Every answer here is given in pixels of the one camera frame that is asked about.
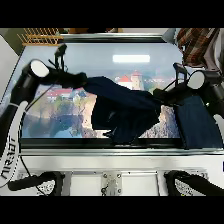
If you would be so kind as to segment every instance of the metal bracket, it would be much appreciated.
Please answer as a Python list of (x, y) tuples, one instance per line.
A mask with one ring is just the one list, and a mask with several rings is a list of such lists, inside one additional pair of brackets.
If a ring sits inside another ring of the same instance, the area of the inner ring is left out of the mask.
[(119, 196), (122, 193), (121, 172), (103, 172), (101, 182), (102, 196)]

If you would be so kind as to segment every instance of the plaid cloth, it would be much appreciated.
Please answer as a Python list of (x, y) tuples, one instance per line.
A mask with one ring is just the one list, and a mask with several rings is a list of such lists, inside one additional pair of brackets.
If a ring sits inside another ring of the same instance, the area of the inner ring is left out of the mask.
[(183, 53), (183, 65), (206, 67), (204, 54), (218, 28), (182, 28), (177, 35), (177, 44)]

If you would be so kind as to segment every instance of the folded cloth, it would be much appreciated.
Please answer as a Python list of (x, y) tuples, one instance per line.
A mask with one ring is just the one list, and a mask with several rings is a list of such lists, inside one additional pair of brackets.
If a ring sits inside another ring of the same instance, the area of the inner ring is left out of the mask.
[(111, 130), (105, 136), (113, 143), (129, 144), (159, 122), (161, 103), (147, 91), (130, 90), (106, 77), (88, 78), (83, 88), (97, 95), (93, 129)]
[(183, 65), (206, 67), (203, 56), (217, 29), (219, 28), (182, 28), (179, 31), (177, 44), (183, 53)]
[(180, 102), (176, 116), (186, 149), (223, 148), (223, 140), (215, 119), (208, 113), (199, 96)]

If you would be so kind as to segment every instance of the monitor screen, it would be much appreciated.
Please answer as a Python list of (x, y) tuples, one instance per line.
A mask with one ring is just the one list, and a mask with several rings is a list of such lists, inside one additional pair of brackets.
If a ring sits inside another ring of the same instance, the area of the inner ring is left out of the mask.
[[(174, 62), (181, 63), (182, 54), (167, 43), (68, 43), (64, 57), (70, 73), (85, 72), (88, 77), (104, 76), (131, 90), (164, 88), (175, 79)], [(57, 47), (27, 46), (21, 55), (1, 104), (9, 102), (10, 92), (22, 68), (32, 59), (51, 66)], [(40, 85), (36, 96), (49, 86)], [(27, 112), (22, 138), (106, 138), (105, 130), (93, 130), (91, 114), (96, 95), (83, 88), (63, 89), (54, 86)], [(173, 108), (162, 106), (160, 122), (146, 130), (140, 138), (179, 138)]]

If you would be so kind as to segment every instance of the brown fabric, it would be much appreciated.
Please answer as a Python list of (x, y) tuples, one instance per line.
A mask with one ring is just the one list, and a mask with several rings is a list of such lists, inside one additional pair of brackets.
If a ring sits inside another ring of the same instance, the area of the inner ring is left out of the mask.
[(177, 35), (177, 43), (178, 48), (183, 53), (183, 65), (206, 67), (203, 56), (217, 29), (182, 28), (180, 30)]

